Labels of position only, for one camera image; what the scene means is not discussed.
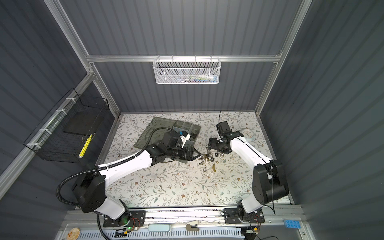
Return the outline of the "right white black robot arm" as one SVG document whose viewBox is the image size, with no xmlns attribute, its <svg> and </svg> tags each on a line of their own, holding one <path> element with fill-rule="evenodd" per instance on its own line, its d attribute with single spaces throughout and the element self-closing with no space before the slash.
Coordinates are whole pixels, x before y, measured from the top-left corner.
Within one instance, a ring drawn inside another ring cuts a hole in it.
<svg viewBox="0 0 384 240">
<path fill-rule="evenodd" d="M 254 213 L 289 194 L 286 173 L 280 161 L 260 153 L 241 132 L 232 131 L 228 122 L 220 122 L 216 127 L 219 136 L 209 139 L 209 148 L 227 155 L 234 152 L 253 170 L 250 195 L 238 203 L 240 214 Z"/>
</svg>

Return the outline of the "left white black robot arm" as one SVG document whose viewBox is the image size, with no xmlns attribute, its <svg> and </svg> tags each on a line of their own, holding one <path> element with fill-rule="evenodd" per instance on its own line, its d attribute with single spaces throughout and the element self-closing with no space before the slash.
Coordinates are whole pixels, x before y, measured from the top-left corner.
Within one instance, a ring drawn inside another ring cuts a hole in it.
<svg viewBox="0 0 384 240">
<path fill-rule="evenodd" d="M 99 165 L 94 173 L 81 174 L 73 187 L 73 193 L 83 213 L 94 212 L 106 215 L 122 224 L 128 223 L 131 212 L 126 205 L 107 195 L 107 188 L 119 179 L 138 170 L 146 169 L 168 158 L 171 161 L 190 162 L 201 156 L 194 147 L 186 146 L 190 135 L 185 132 L 176 132 L 169 128 L 163 139 L 153 144 L 147 140 L 143 149 L 138 153 L 118 161 Z"/>
</svg>

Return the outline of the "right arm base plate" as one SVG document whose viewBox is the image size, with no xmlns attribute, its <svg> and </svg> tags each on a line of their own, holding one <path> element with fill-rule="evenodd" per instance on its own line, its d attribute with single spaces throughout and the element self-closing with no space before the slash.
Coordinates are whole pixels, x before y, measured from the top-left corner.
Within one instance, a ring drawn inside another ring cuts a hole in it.
<svg viewBox="0 0 384 240">
<path fill-rule="evenodd" d="M 261 209 L 246 213 L 240 208 L 224 208 L 221 211 L 221 216 L 225 223 L 230 224 L 263 224 L 265 222 L 264 214 Z"/>
</svg>

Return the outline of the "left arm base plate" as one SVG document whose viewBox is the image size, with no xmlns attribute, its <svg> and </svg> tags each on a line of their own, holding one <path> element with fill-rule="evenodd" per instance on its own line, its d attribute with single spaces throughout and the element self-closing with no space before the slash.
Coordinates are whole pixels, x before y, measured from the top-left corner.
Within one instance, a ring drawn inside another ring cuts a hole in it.
<svg viewBox="0 0 384 240">
<path fill-rule="evenodd" d="M 104 228 L 128 228 L 141 227 L 144 225 L 146 219 L 146 211 L 130 211 L 130 213 L 124 213 L 121 217 L 116 220 L 110 217 L 104 217 L 103 227 Z"/>
</svg>

